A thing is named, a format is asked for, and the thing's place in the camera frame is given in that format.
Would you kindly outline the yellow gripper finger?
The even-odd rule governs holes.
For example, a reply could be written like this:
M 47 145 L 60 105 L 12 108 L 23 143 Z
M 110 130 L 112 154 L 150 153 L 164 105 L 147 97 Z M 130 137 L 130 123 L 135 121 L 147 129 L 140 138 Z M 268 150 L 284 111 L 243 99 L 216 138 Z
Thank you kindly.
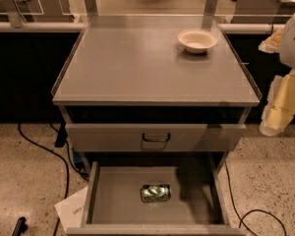
M 270 37 L 259 45 L 259 50 L 264 53 L 278 53 L 281 48 L 281 37 L 283 29 L 278 29 Z
M 295 116 L 295 69 L 284 77 L 275 76 L 267 95 L 260 132 L 273 137 L 282 133 Z

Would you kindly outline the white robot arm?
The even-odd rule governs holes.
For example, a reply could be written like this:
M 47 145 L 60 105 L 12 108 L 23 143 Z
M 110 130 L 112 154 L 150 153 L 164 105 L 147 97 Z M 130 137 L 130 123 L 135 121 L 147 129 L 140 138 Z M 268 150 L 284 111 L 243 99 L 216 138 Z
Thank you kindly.
M 259 50 L 278 53 L 279 61 L 291 69 L 284 77 L 274 77 L 267 95 L 260 132 L 272 137 L 282 133 L 295 116 L 295 13 L 283 29 L 259 45 Z

